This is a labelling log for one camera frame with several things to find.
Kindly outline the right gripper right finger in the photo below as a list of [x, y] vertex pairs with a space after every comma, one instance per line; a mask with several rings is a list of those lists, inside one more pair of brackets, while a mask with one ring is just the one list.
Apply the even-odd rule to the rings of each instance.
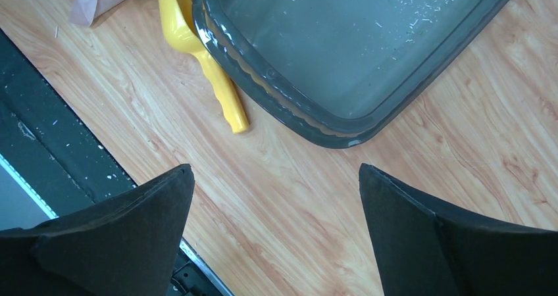
[[458, 207], [371, 164], [359, 191], [385, 295], [557, 294], [557, 232]]

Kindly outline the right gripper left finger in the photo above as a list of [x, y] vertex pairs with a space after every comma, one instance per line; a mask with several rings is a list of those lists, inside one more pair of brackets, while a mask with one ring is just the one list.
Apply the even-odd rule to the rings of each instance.
[[191, 166], [30, 229], [1, 232], [2, 295], [165, 295], [193, 197]]

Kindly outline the yellow plastic scoop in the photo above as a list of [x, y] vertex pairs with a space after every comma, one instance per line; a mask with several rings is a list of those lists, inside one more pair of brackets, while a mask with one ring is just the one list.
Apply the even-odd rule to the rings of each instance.
[[249, 122], [233, 82], [206, 49], [205, 38], [198, 36], [192, 0], [158, 0], [158, 5], [166, 42], [174, 50], [193, 55], [198, 60], [232, 132], [248, 131]]

